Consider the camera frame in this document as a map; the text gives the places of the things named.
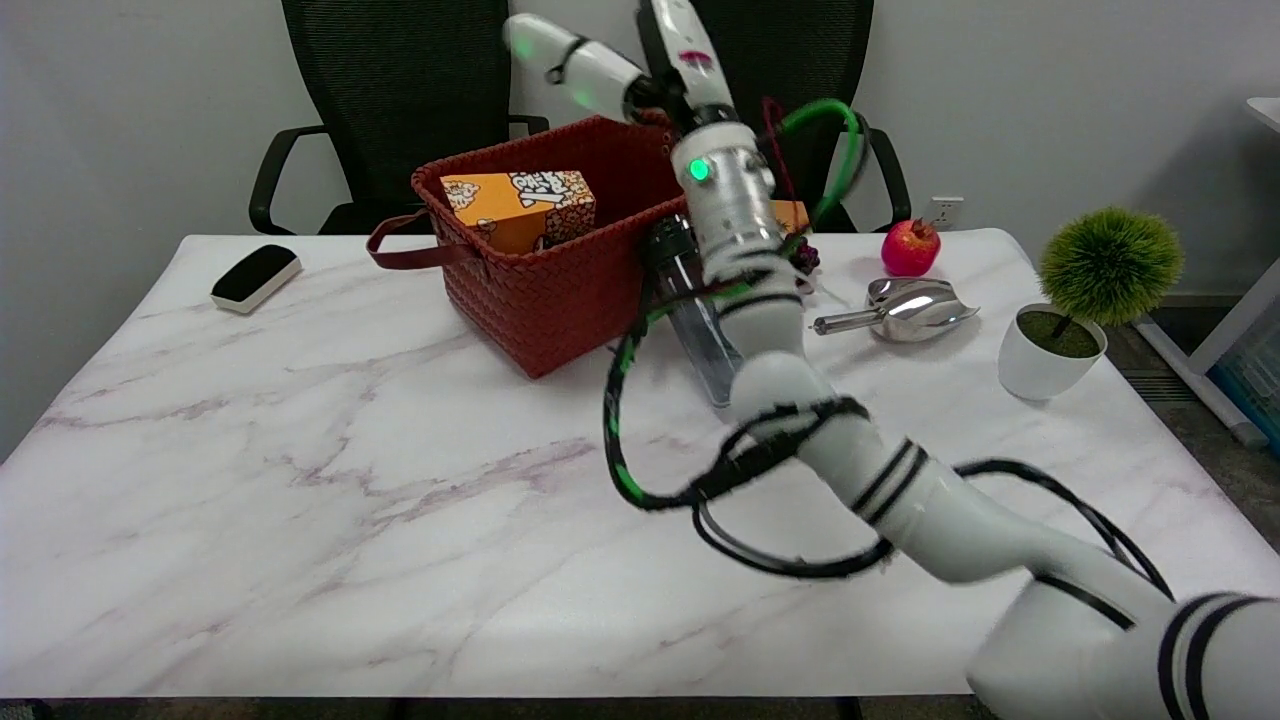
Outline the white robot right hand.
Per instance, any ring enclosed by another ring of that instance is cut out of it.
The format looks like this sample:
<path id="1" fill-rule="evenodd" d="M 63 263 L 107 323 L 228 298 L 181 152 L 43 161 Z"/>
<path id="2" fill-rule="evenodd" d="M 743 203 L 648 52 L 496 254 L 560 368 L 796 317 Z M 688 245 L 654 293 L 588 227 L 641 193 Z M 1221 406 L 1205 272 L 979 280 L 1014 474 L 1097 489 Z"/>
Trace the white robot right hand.
<path id="1" fill-rule="evenodd" d="M 504 37 L 513 59 L 600 117 L 639 122 L 644 111 L 662 110 L 682 131 L 736 120 L 723 67 L 692 3 L 640 1 L 635 20 L 645 69 L 532 13 L 509 17 Z"/>

